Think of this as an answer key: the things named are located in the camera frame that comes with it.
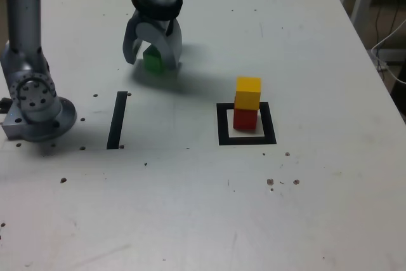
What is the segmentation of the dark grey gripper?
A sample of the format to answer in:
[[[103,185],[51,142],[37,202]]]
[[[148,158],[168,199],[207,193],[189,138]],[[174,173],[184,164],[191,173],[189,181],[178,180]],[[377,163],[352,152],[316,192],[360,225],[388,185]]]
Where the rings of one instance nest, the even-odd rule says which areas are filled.
[[[143,52],[144,64],[148,70],[178,68],[182,36],[177,19],[162,21],[134,12],[126,25],[122,45],[127,63],[135,63],[142,41],[150,43]]]

